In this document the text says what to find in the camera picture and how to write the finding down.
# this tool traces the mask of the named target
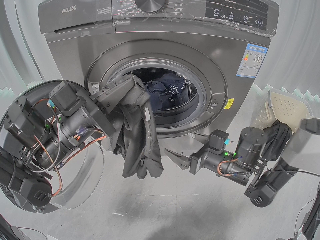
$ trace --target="aux logo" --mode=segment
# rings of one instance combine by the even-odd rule
[[[66,8],[66,9],[63,9],[62,10],[62,14],[66,13],[66,12],[73,11],[73,10],[77,10],[76,5],[75,6],[70,6],[69,8]]]

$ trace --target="wire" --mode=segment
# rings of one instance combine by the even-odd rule
[[[38,100],[33,106],[36,106],[38,103],[43,102],[43,101],[48,101],[48,98],[41,98],[40,100]]]
[[[61,175],[56,167],[56,165],[54,164],[54,161],[53,159],[51,158],[51,156],[49,155],[49,152],[48,150],[45,148],[45,146],[41,143],[41,141],[36,137],[36,135],[34,136],[37,140],[37,142],[41,145],[42,149],[46,152],[47,156],[50,158],[50,161],[52,162],[53,164],[53,167],[54,167],[54,170],[57,172],[58,174],[58,178],[59,178],[59,189],[54,193],[52,194],[52,197],[55,197],[57,196],[58,194],[60,194],[61,190],[62,190],[62,178],[61,178]]]
[[[93,143],[95,143],[95,142],[98,142],[98,141],[100,141],[100,140],[103,140],[103,139],[105,139],[107,136],[106,135],[104,135],[104,136],[102,136],[102,137],[100,137],[100,138],[96,138],[96,139],[94,139],[93,141],[91,141],[91,142],[89,142],[87,145],[85,145],[82,149],[80,149],[80,150],[78,150],[77,152],[75,152],[72,156],[70,156],[65,162],[62,162],[60,165],[61,165],[61,167],[62,166],[64,166],[67,162],[69,162],[72,158],[74,158],[77,154],[79,154],[82,150],[84,150],[85,148],[87,148],[88,146],[90,146],[91,144],[93,144]]]
[[[11,179],[10,179],[10,182],[9,182],[9,185],[8,185],[8,187],[7,187],[7,190],[10,190],[10,188],[11,188],[11,185],[12,185],[12,183],[13,183],[13,181],[14,181],[14,176],[16,175],[16,169],[17,169],[17,165],[16,165],[16,160],[14,159],[14,156],[11,154],[11,153],[9,153],[10,155],[11,155],[11,157],[12,157],[12,160],[13,160],[13,173],[12,173],[12,176],[11,176]]]
[[[307,205],[307,204],[309,204],[310,202],[312,202],[314,199],[312,199],[312,200],[310,200],[309,202],[307,202],[302,208],[301,208],[301,210],[299,211],[299,213],[298,213],[298,215],[297,215],[297,219],[296,219],[296,224],[294,224],[294,234],[293,234],[293,237],[296,235],[296,233],[298,233],[298,232],[296,232],[296,226],[297,226],[297,221],[298,221],[298,217],[299,217],[299,214],[301,213],[301,211],[302,211],[302,209]]]
[[[58,119],[58,116],[57,116],[57,113],[54,111],[54,109],[52,107],[50,107],[54,117],[56,118],[56,121],[57,121],[57,134],[59,135],[60,133],[60,129],[58,127],[58,122],[59,122],[59,119]],[[34,135],[34,137],[37,139],[37,141],[39,142],[40,145],[42,145],[42,143],[40,142],[40,140]],[[58,153],[57,153],[57,157],[56,159],[54,160],[54,162],[52,163],[52,165],[50,165],[47,169],[44,169],[44,170],[30,170],[32,171],[33,173],[44,173],[48,170],[50,170],[55,164],[56,162],[58,161],[58,158],[59,158],[59,155],[60,155],[60,150],[61,150],[61,142],[59,141],[59,147],[58,147]]]
[[[227,173],[227,174],[223,174],[221,171],[220,171],[220,166],[223,164],[223,163],[231,163],[231,162],[235,162],[237,161],[238,158],[236,159],[232,159],[232,160],[225,160],[225,161],[222,161],[218,164],[217,166],[217,172],[218,174],[220,174],[221,176],[224,176],[224,177],[229,177],[229,176],[233,176],[234,174],[233,173]]]
[[[42,98],[42,99],[38,100],[33,106],[36,106],[40,102],[44,102],[44,101],[47,102],[48,100],[49,100],[48,98]],[[52,124],[53,122],[54,122],[54,116],[51,118],[50,124]]]
[[[317,177],[320,177],[319,174],[315,174],[315,173],[312,173],[312,172],[308,172],[308,171],[304,171],[304,170],[270,170],[268,168],[268,166],[266,165],[266,169],[270,172],[279,172],[279,173],[283,173],[283,172],[286,172],[286,173],[303,173],[303,174],[310,174],[310,175],[313,175],[313,176],[317,176]]]
[[[17,226],[17,228],[18,228],[18,229],[24,229],[24,230],[33,230],[33,231],[39,232],[39,233],[41,233],[41,234],[44,235],[44,237],[46,238],[46,240],[48,240],[47,236],[46,236],[44,233],[42,233],[41,231],[39,231],[39,230],[36,230],[36,229],[33,229],[33,228],[28,228],[28,227],[19,227],[19,226]]]

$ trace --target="front-loading washing machine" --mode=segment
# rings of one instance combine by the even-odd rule
[[[159,73],[184,77],[183,102],[153,111],[158,138],[175,144],[189,143],[188,132],[228,128],[276,33],[279,6],[270,0],[46,0],[38,14],[61,76],[91,93],[124,74],[145,82]]]

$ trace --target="energy label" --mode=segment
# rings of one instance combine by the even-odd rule
[[[255,78],[268,48],[248,43],[236,74],[237,77]]]

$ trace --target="dark blue clothing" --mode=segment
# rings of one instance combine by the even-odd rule
[[[150,95],[152,110],[174,106],[174,96],[184,90],[185,82],[185,78],[173,73],[164,74],[154,81],[147,82],[145,89]]]

